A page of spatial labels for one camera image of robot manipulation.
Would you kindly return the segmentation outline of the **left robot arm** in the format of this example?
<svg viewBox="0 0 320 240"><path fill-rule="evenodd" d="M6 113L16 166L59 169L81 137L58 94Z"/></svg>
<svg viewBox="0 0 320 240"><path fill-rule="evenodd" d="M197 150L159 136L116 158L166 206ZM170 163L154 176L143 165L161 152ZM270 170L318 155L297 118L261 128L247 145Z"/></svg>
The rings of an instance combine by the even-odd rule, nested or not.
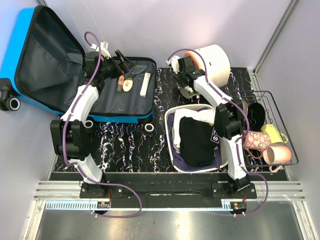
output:
<svg viewBox="0 0 320 240"><path fill-rule="evenodd" d="M50 123L54 152L63 157L67 167L77 169L83 178L82 196L110 198L113 194L88 145L89 134L94 128L89 113L105 86L105 79L121 78L135 67L120 50L115 54L115 57L103 56L96 51L86 54L79 76L80 85L72 103L59 120Z"/></svg>

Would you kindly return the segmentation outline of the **blue fish-print suitcase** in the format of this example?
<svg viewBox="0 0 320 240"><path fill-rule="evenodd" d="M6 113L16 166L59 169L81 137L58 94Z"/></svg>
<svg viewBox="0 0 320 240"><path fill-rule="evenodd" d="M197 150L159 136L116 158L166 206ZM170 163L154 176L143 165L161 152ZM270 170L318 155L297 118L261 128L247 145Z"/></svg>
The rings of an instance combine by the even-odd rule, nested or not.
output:
<svg viewBox="0 0 320 240"><path fill-rule="evenodd" d="M17 111L27 101L63 115L80 86L85 52L71 31L49 7L23 8L0 68L0 109ZM157 64L148 57L125 56L136 66L124 75L132 78L129 92L116 91L119 78L107 78L89 116L97 122L138 124L151 122ZM150 73L146 97L140 96L145 73Z"/></svg>

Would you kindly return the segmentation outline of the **black cloth garment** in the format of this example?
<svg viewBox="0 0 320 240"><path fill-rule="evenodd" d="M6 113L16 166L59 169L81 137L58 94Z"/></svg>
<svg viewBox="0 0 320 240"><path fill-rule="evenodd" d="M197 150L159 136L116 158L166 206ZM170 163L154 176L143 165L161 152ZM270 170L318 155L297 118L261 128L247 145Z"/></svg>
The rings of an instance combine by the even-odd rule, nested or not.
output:
<svg viewBox="0 0 320 240"><path fill-rule="evenodd" d="M182 117L179 122L180 155L193 168L220 166L219 140L215 127L192 117Z"/></svg>

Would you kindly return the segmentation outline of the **cream cylindrical drawer box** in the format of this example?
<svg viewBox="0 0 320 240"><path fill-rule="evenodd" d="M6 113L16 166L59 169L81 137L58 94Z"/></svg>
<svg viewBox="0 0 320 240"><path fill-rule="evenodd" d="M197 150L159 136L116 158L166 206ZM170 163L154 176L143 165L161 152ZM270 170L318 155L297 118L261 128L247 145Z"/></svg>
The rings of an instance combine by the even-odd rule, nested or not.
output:
<svg viewBox="0 0 320 240"><path fill-rule="evenodd" d="M175 74L176 85L185 98L202 95L212 105L226 103L227 99L231 99L220 90L228 83L231 72L228 56L220 46L213 44L188 50L178 63L179 73L191 78L193 91L186 91L178 84Z"/></svg>

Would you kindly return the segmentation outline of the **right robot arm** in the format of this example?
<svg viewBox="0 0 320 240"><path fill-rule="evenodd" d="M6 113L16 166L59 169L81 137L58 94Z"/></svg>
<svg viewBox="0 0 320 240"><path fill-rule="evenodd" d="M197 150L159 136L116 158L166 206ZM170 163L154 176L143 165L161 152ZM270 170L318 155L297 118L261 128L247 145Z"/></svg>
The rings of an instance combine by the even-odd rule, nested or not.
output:
<svg viewBox="0 0 320 240"><path fill-rule="evenodd" d="M242 101L225 94L208 79L206 69L196 69L190 56L171 60L177 82L187 85L202 95L212 107L215 107L214 128L222 142L228 162L230 180L223 187L232 198L239 198L250 185L245 158L242 150L242 138L247 117Z"/></svg>

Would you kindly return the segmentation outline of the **white rectangular tube box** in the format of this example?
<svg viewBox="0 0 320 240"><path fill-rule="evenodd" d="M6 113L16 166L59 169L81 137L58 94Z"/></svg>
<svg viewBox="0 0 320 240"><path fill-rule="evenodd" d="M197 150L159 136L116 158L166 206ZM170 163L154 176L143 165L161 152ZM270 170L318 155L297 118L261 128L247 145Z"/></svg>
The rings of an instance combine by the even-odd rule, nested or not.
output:
<svg viewBox="0 0 320 240"><path fill-rule="evenodd" d="M147 90L148 90L148 85L149 85L149 81L150 81L150 77L151 77L151 74L146 72L144 74L144 77L143 77L143 81L142 81L142 85L141 85L141 89L140 89L140 96L141 97L146 97L146 94L147 94Z"/></svg>

